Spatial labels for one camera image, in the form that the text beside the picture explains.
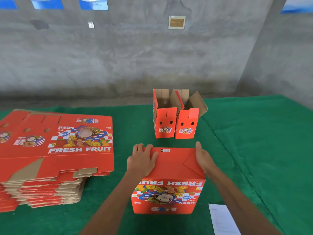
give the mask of gray wall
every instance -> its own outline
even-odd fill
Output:
[[[283,94],[313,109],[313,14],[274,0],[238,84],[238,95]]]
[[[15,1],[0,11],[0,95],[84,98],[233,92],[273,0],[108,0],[109,11]],[[169,15],[186,16],[185,30],[168,30]]]

